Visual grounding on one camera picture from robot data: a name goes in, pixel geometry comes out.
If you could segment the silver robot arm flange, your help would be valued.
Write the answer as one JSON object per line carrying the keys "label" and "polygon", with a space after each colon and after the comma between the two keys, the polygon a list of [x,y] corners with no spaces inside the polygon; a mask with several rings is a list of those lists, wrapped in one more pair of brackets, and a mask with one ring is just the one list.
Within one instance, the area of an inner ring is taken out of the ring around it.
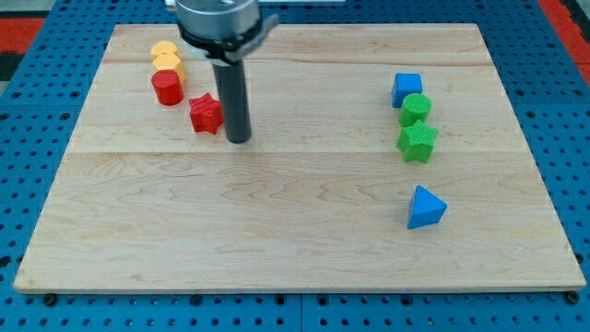
{"label": "silver robot arm flange", "polygon": [[185,48],[214,65],[237,65],[279,25],[263,17],[257,0],[166,0]]}

